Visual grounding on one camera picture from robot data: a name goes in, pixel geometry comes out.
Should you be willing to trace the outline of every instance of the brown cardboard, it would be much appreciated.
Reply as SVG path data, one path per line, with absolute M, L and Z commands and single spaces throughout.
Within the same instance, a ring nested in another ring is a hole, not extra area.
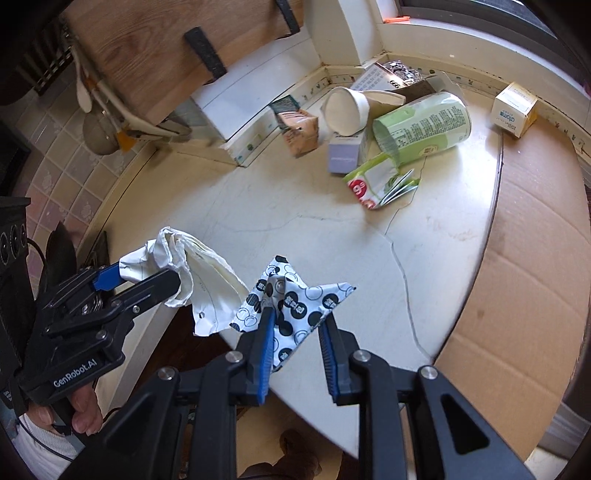
M 498 203 L 482 265 L 436 365 L 526 459 L 579 356 L 591 228 L 570 140 L 539 120 L 504 134 Z

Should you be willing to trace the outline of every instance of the window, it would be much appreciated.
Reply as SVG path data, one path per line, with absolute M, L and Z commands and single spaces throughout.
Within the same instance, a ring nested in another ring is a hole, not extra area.
M 519 0 L 395 0 L 400 15 L 481 30 L 539 55 L 583 83 L 579 61 Z

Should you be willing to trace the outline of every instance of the wooden cabinet door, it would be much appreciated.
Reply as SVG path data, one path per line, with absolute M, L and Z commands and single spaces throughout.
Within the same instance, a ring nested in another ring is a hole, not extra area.
M 303 0 L 290 0 L 303 25 Z M 201 27 L 226 67 L 288 35 L 275 0 L 74 0 L 70 28 L 136 115 L 161 122 L 212 75 L 183 35 Z

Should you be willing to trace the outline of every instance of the metal bolt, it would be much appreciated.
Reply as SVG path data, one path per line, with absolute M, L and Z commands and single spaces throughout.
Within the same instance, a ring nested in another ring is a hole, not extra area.
M 356 350 L 353 352 L 353 358 L 355 358 L 358 362 L 369 362 L 371 353 L 369 353 L 367 350 Z
M 242 361 L 244 355 L 242 352 L 238 350 L 232 350 L 231 352 L 226 353 L 226 360 L 228 360 L 231 364 L 237 364 L 238 362 Z
M 170 367 L 162 367 L 158 370 L 158 378 L 160 380 L 172 380 L 174 378 L 174 369 Z
M 435 380 L 438 375 L 439 372 L 433 367 L 427 366 L 421 369 L 421 376 L 427 380 Z

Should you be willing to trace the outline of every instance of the white countertop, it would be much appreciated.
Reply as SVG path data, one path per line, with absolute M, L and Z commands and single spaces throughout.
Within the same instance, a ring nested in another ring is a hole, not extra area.
M 357 286 L 335 318 L 362 348 L 401 368 L 431 363 L 469 294 L 496 199 L 501 136 L 488 122 L 492 99 L 469 91 L 465 97 L 470 138 L 411 165 L 421 172 L 414 197 L 371 212 L 340 177 L 327 173 L 326 143 L 293 158 L 279 136 L 248 168 L 159 154 L 107 221 L 111 260 L 167 225 L 213 248 L 248 287 L 269 260 L 283 255 L 308 285 Z M 319 114 L 321 102 L 308 110 Z M 321 139 L 326 135 L 321 122 Z M 103 409 L 126 400 L 173 316 L 160 306 L 136 320 L 125 365 L 99 381 Z M 316 332 L 271 376 L 271 388 L 356 455 L 358 409 L 332 404 Z

